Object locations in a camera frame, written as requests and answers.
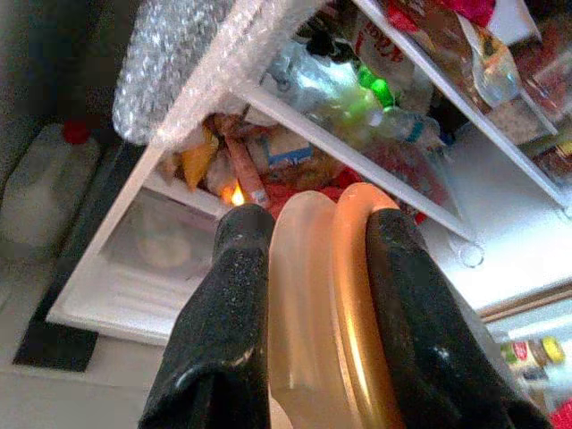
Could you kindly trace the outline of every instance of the food package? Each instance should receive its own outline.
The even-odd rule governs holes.
[[[387,11],[391,24],[409,32],[483,113],[518,95],[512,55],[487,29],[437,0],[389,0]]]
[[[229,151],[226,148],[220,149],[206,172],[206,188],[217,197],[223,197],[225,203],[229,203],[228,196],[232,195],[237,184],[238,181]]]
[[[306,139],[281,126],[252,135],[246,139],[246,145],[260,173],[305,163],[313,152]]]
[[[572,13],[540,24],[542,42],[528,39],[511,51],[530,97],[552,122],[572,112]]]
[[[312,157],[303,164],[292,165],[265,176],[269,182],[283,183],[295,190],[320,189],[337,177],[344,165],[317,147],[312,149]]]
[[[411,87],[415,65],[357,7],[349,5],[343,31],[356,55],[395,94]]]
[[[181,167],[181,154],[174,152],[163,155],[158,170],[164,181],[170,185],[179,167]]]
[[[247,201],[262,207],[268,207],[270,204],[268,195],[246,145],[241,140],[232,138],[226,138],[225,141],[231,154],[234,171],[239,178],[240,186],[246,195]]]
[[[181,153],[182,170],[191,192],[205,176],[211,158],[218,149],[218,138],[206,127],[203,127],[203,132],[204,143]]]

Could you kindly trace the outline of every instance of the refrigerator shelf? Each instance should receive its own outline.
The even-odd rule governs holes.
[[[569,195],[556,186],[510,139],[474,107],[417,43],[398,29],[392,27],[376,0],[354,0],[354,3],[413,63],[425,72],[443,95],[482,131],[513,164],[522,170],[530,180],[536,183],[560,206],[567,207],[571,204],[572,199],[570,199]]]

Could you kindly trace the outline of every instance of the plastic bag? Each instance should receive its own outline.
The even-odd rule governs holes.
[[[437,0],[389,0],[387,10],[391,24],[408,31],[484,113],[518,95],[512,55],[487,29]]]

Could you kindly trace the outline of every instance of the plastic jug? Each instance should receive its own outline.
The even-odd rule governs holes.
[[[47,125],[8,179],[0,208],[0,253],[50,257],[96,170],[99,147],[84,122]]]

